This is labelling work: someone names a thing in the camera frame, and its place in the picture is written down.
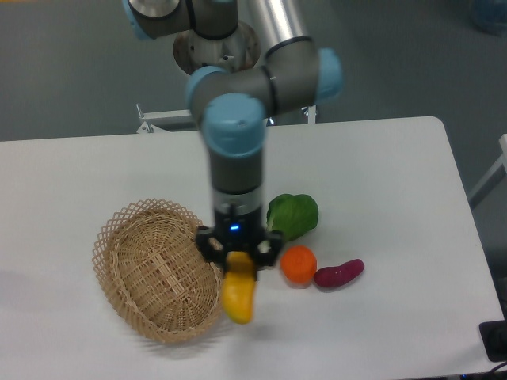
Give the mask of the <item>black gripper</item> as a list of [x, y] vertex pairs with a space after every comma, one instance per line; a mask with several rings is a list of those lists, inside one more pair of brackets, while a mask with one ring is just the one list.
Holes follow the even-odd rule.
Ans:
[[265, 267], [273, 267], [284, 247], [284, 234], [279, 230], [265, 231], [261, 212], [226, 215], [215, 211], [215, 226], [198, 226], [195, 244], [201, 256], [219, 266], [224, 275], [228, 271], [229, 252], [245, 252], [254, 265], [254, 277]]

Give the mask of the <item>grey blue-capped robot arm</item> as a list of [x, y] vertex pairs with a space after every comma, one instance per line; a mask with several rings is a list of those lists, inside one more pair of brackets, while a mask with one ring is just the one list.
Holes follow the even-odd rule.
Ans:
[[254, 269], [271, 267], [284, 244], [261, 219], [266, 119], [328, 101], [343, 86], [337, 54], [314, 45], [297, 2], [254, 1], [250, 10], [267, 44], [264, 63], [232, 72], [206, 59], [185, 91], [209, 154], [215, 217], [195, 242], [225, 273], [234, 269], [235, 252], [244, 252]]

